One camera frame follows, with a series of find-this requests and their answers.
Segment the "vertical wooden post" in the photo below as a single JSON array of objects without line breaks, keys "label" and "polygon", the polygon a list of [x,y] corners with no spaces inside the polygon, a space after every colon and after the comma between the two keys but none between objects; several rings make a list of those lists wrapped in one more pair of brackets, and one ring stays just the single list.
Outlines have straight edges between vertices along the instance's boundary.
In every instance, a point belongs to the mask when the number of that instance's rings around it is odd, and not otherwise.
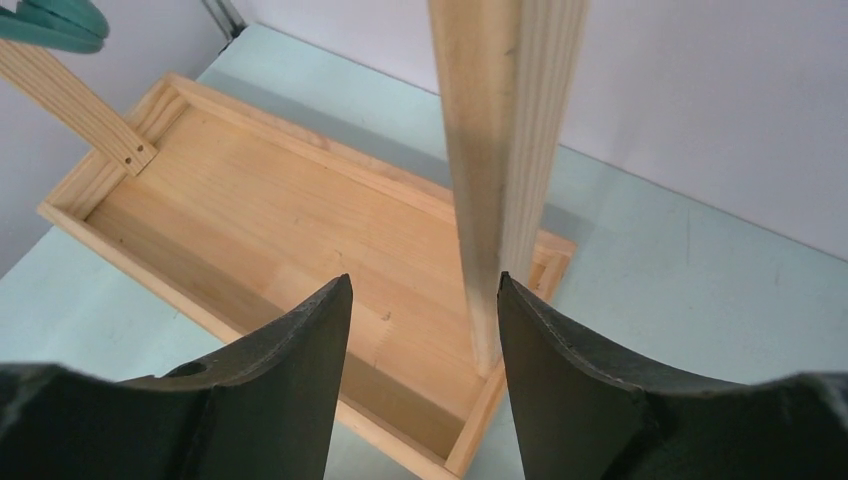
[{"label": "vertical wooden post", "polygon": [[131,175],[156,156],[150,142],[45,49],[0,40],[0,76]]},{"label": "vertical wooden post", "polygon": [[430,0],[478,371],[500,356],[497,282],[527,281],[588,0]]}]

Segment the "green clamp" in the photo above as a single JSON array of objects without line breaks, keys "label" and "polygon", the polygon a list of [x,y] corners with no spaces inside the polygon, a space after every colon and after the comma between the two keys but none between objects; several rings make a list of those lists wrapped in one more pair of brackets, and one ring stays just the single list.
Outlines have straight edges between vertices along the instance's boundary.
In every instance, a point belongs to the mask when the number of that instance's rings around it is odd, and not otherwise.
[{"label": "green clamp", "polygon": [[75,53],[96,53],[109,23],[90,0],[21,0],[0,7],[0,38]]}]

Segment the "wooden box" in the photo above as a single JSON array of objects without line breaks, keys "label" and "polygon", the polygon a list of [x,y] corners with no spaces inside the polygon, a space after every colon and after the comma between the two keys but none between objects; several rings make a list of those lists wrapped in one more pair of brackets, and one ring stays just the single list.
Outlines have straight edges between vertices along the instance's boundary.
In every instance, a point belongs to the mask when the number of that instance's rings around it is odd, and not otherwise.
[{"label": "wooden box", "polygon": [[[159,150],[144,170],[92,151],[40,213],[224,342],[349,273],[338,420],[421,477],[462,477],[505,378],[475,370],[450,192],[173,75],[128,122]],[[538,235],[542,298],[574,248]]]}]

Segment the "wood grain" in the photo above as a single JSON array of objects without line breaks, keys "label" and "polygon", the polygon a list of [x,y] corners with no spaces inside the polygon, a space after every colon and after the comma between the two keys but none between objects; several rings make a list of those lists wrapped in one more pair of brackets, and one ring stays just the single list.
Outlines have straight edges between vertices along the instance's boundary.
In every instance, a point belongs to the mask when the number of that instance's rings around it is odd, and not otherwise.
[{"label": "wood grain", "polygon": [[[125,120],[155,145],[188,105],[185,97],[162,79],[148,90]],[[45,201],[84,220],[124,179],[127,174],[124,166],[109,161],[99,150],[93,149],[50,192]]]},{"label": "wood grain", "polygon": [[588,0],[430,0],[462,269],[481,374],[501,271],[527,279]]},{"label": "wood grain", "polygon": [[47,50],[0,40],[0,75],[131,175],[156,156],[150,142]]},{"label": "wood grain", "polygon": [[[476,371],[450,193],[179,77],[145,98],[156,159],[94,194],[106,167],[89,156],[42,215],[226,342],[350,273],[339,419],[418,475],[457,478],[445,464],[467,468],[504,374]],[[548,298],[575,246],[538,242]]]},{"label": "wood grain", "polygon": [[506,392],[506,373],[503,360],[501,360],[486,381],[477,404],[468,415],[465,428],[457,437],[454,448],[445,461],[445,468],[455,473],[457,477],[463,478],[468,467],[471,466],[471,461],[474,460],[477,448],[483,441],[486,429],[501,404],[504,392]]}]

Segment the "table surface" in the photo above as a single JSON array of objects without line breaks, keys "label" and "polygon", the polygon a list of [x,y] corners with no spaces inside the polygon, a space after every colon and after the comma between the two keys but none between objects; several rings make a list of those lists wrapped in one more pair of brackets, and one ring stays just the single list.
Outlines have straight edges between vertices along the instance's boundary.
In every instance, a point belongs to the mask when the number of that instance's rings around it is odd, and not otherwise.
[{"label": "table surface", "polygon": [[[199,81],[450,184],[431,92],[258,25]],[[846,262],[566,148],[544,226],[578,243],[553,305],[628,348],[743,383],[848,370]],[[0,362],[123,380],[220,346],[56,228],[0,279]],[[520,476],[507,399],[467,478]],[[414,477],[336,424],[327,478]]]}]

